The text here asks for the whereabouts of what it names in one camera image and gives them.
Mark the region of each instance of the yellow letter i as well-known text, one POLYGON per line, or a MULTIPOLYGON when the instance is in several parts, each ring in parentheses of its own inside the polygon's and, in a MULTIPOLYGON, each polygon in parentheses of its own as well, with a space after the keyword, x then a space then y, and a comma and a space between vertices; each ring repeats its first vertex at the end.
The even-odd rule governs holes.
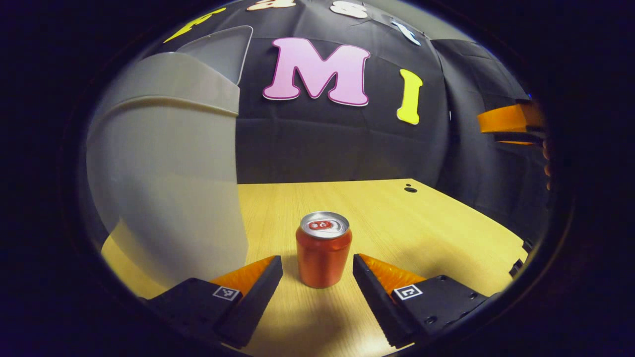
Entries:
POLYGON ((419 105, 419 88, 424 84, 416 74, 406 70, 399 70, 403 77, 403 101, 401 108, 397 109, 397 118, 406 123, 417 125, 419 123, 419 115, 417 114, 417 106, 419 105))

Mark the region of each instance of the foam letter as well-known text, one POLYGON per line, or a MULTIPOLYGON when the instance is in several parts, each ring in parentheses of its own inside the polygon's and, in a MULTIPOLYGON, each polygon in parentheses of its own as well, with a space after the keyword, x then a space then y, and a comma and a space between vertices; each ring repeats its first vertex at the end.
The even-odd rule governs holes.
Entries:
POLYGON ((331 11, 356 18, 368 17, 364 6, 349 3, 348 1, 334 1, 333 6, 331 6, 331 11))
POLYGON ((419 115, 417 114, 419 88, 423 82, 421 78, 408 70, 401 69, 399 73, 403 77, 403 101, 401 108, 397 109, 397 118, 406 123, 417 125, 419 123, 419 115))
POLYGON ((278 60, 273 82, 262 91, 265 98, 297 98, 300 88, 293 83, 297 70, 313 99, 318 98, 331 78, 337 75, 335 87, 328 92, 330 100, 359 107, 368 104, 368 97, 364 94, 364 64, 370 52, 343 44, 323 60, 313 44, 304 38, 279 38, 273 41, 273 45, 279 48, 278 60))
POLYGON ((260 0, 247 8, 247 11, 262 10, 268 8, 289 8, 295 6, 293 0, 260 0))
POLYGON ((187 25, 183 26, 180 30, 177 31, 176 34, 172 35, 169 39, 163 41, 163 43, 168 42, 169 40, 173 39, 174 37, 177 36, 181 36, 182 34, 190 31, 192 29, 193 26, 198 25, 202 22, 204 22, 205 20, 207 20, 208 18, 210 18, 212 15, 214 15, 215 13, 220 13, 221 11, 225 11, 226 8, 222 8, 222 9, 218 9, 216 11, 212 11, 211 13, 207 14, 207 15, 203 15, 199 18, 197 18, 196 20, 192 20, 190 22, 187 23, 187 25))
POLYGON ((396 23, 395 21, 392 21, 392 24, 399 27, 399 30, 401 31, 401 33, 404 36, 406 36, 406 38, 409 39, 412 43, 414 43, 417 46, 421 46, 421 42, 415 39, 415 34, 412 33, 412 31, 408 30, 404 25, 396 23))

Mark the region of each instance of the wooden table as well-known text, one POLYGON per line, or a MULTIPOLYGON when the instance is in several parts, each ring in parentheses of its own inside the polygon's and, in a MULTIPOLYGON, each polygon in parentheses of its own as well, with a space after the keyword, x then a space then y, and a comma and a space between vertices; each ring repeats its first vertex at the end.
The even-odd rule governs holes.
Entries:
MULTIPOLYGON (((411 179, 239 185, 249 240, 247 263, 282 256, 284 275, 251 342, 254 356, 383 356, 388 345, 352 275, 352 255, 364 253, 424 277, 446 274, 491 295, 511 282, 525 261, 519 237, 494 220, 411 179), (404 190, 406 184, 418 192, 404 190), (314 211, 351 223, 353 242, 344 276, 313 289, 298 278, 295 229, 314 211)), ((102 255, 139 296, 165 288, 151 281, 108 239, 102 255)))

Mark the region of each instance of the black fabric backdrop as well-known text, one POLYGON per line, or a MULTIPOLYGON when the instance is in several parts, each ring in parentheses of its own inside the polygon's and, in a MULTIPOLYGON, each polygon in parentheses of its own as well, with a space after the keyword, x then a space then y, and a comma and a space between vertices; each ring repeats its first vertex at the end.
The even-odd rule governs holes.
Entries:
POLYGON ((400 19, 368 5, 368 18, 358 19, 332 12, 332 1, 327 0, 296 0, 289 8, 246 11, 254 3, 228 4, 226 10, 147 54, 175 51, 231 27, 253 27, 239 83, 239 183, 412 178, 479 210, 524 240, 538 241, 547 222, 547 177, 542 168, 546 162, 540 149, 496 143, 479 131, 478 114, 528 98, 489 51, 467 41, 430 41, 400 19), (409 27, 422 45, 409 42, 392 19, 409 27), (319 98, 311 99, 297 73, 298 98, 264 98, 262 90, 272 82, 278 53, 271 42, 280 37, 309 39, 322 58, 342 44, 368 50, 371 57, 364 71, 368 105, 352 107, 329 100, 326 92, 335 78, 319 98), (424 82, 418 125, 396 116, 403 97, 400 69, 424 82))

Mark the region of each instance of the red can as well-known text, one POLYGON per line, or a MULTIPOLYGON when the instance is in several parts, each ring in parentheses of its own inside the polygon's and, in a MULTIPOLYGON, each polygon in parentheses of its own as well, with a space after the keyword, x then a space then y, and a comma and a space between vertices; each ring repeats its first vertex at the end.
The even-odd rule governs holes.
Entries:
POLYGON ((349 221, 333 212, 313 212, 295 231, 300 279, 327 288, 342 278, 353 235, 349 221))

